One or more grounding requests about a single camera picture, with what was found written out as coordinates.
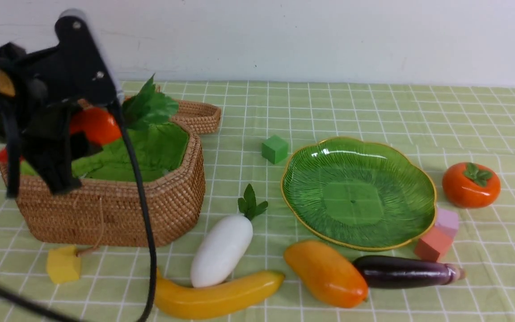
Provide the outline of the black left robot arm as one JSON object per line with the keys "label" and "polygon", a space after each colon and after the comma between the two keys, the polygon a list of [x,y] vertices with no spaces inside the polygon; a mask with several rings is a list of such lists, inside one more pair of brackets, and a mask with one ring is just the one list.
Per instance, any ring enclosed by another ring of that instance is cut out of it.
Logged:
{"label": "black left robot arm", "polygon": [[0,138],[6,142],[7,197],[20,193],[20,157],[53,195],[80,188],[71,163],[98,152],[86,135],[71,140],[70,119],[79,101],[120,114],[120,82],[78,9],[63,11],[55,23],[57,45],[27,53],[9,42],[0,47]]}

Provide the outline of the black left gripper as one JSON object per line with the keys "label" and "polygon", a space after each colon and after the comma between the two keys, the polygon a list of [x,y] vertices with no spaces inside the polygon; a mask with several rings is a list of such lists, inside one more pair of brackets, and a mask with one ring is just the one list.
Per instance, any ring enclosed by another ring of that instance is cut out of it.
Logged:
{"label": "black left gripper", "polygon": [[[60,16],[55,34],[57,45],[31,53],[12,42],[0,46],[0,69],[12,76],[23,102],[16,118],[25,134],[25,160],[53,195],[80,187],[72,159],[103,151],[84,131],[70,134],[70,118],[83,110],[83,101],[110,109],[120,102],[120,85],[86,16]],[[68,103],[76,107],[60,107]]]}

